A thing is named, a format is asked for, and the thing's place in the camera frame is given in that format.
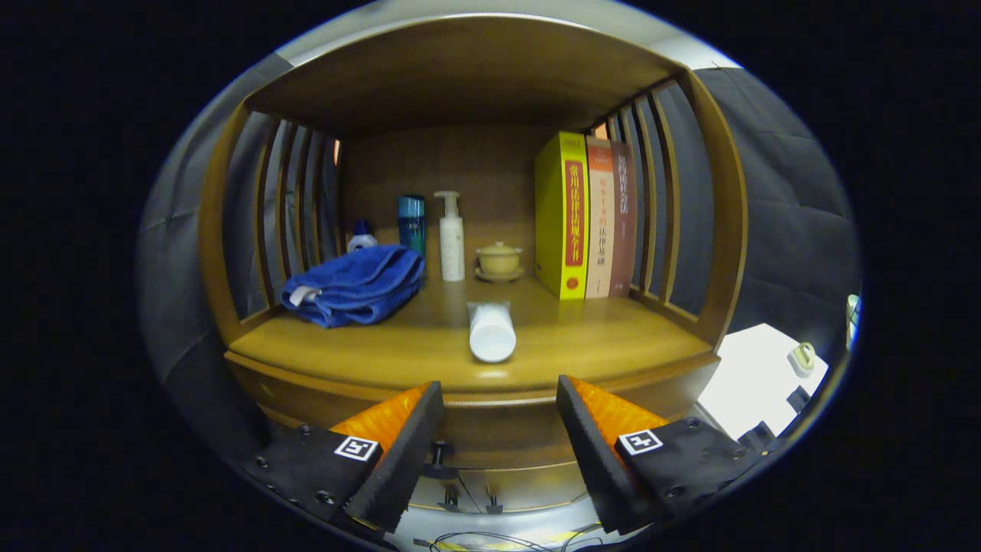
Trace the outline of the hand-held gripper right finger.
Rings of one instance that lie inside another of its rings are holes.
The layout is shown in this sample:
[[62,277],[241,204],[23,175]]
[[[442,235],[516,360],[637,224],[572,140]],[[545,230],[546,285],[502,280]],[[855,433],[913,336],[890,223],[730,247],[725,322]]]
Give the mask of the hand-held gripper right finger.
[[555,405],[604,531],[673,523],[729,491],[766,454],[698,417],[667,422],[581,379],[558,378]]

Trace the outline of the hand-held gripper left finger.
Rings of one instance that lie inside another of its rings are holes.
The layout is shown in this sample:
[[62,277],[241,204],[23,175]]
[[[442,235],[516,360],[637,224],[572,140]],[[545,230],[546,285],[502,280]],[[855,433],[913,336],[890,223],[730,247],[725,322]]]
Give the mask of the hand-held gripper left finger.
[[426,382],[331,429],[302,424],[273,437],[239,468],[317,521],[393,532],[442,417],[441,384]]

